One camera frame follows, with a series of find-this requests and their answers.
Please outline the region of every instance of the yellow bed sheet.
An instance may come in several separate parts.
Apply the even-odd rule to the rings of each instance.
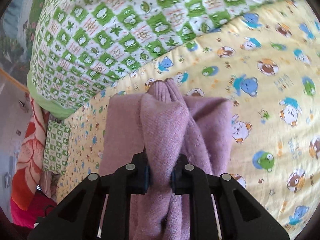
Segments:
[[[109,98],[173,77],[184,94],[233,101],[228,172],[294,239],[320,201],[319,27],[304,0],[265,5],[103,90],[65,120],[70,157],[58,202],[99,169]]]

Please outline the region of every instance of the pink knitted fabric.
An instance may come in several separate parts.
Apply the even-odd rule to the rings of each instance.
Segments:
[[[227,99],[182,96],[172,79],[154,82],[147,94],[113,96],[99,174],[130,163],[145,146],[153,176],[147,194],[131,198],[130,239],[189,239],[189,200],[172,194],[173,167],[182,153],[219,176],[227,167],[231,139]]]

